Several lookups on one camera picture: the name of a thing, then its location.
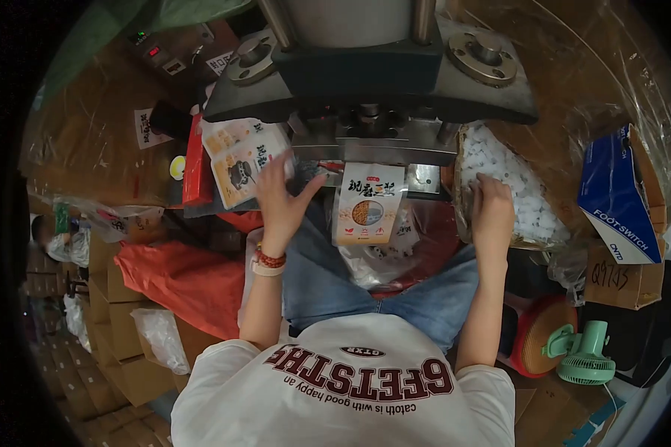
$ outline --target person in background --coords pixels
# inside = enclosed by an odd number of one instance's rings
[[[53,225],[43,215],[30,214],[30,242],[59,263],[89,267],[90,228],[70,222],[70,231],[55,235]]]
[[[171,412],[175,447],[513,446],[514,387],[494,367],[510,188],[478,174],[473,244],[378,301],[350,283],[311,202],[325,178],[291,196],[287,156],[259,176],[264,234],[239,339],[197,358]],[[279,342],[282,312],[300,334]]]

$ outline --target cable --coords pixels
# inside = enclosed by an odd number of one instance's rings
[[[664,362],[665,360],[666,360],[666,358],[662,358],[662,359],[661,359],[661,362],[659,362],[659,364],[658,364],[658,366],[656,367],[656,369],[651,373],[651,375],[649,375],[649,378],[646,379],[646,381],[644,382],[644,384],[643,384],[639,389],[635,390],[633,393],[631,393],[631,396],[629,396],[627,399],[624,400],[625,403],[630,402],[633,398],[636,397],[636,395],[637,395],[642,389],[644,389],[644,388],[646,387],[646,385],[649,383],[649,380],[651,380],[651,378],[653,378],[654,374],[656,374],[656,372],[658,371],[658,369],[661,368],[661,365],[663,365],[663,362]],[[609,430],[611,430],[611,427],[612,427],[612,426],[614,425],[614,423],[616,422],[616,417],[617,417],[618,414],[619,414],[619,408],[617,408],[617,406],[616,406],[616,400],[614,400],[614,396],[613,396],[613,394],[611,394],[611,391],[609,391],[609,387],[606,386],[606,383],[604,383],[603,385],[604,385],[604,389],[606,390],[606,392],[609,393],[609,397],[611,398],[611,402],[614,404],[614,418],[611,420],[611,424],[609,424],[609,426],[607,427],[606,432],[604,433],[604,437],[603,437],[602,440],[599,442],[599,445],[600,445],[600,446],[603,446],[603,445],[604,445],[604,440],[606,439],[606,435],[609,434]]]

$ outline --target desk fan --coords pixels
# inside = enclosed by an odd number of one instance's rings
[[[602,355],[607,323],[591,320],[584,332],[577,334],[574,327],[566,324],[555,330],[542,346],[542,355],[549,358],[566,355],[557,365],[557,374],[562,380],[579,385],[602,385],[614,378],[616,364]]]

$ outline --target woman's left hand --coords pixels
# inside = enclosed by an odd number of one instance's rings
[[[263,216],[261,251],[269,257],[281,257],[303,220],[308,202],[325,184],[326,175],[312,179],[297,197],[286,190],[286,160],[293,153],[288,150],[266,165],[256,180],[256,200]]]

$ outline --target red box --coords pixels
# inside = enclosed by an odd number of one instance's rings
[[[211,172],[209,155],[202,145],[202,131],[199,126],[202,116],[201,113],[194,115],[187,145],[182,204],[188,206],[203,205],[214,201],[214,174]]]

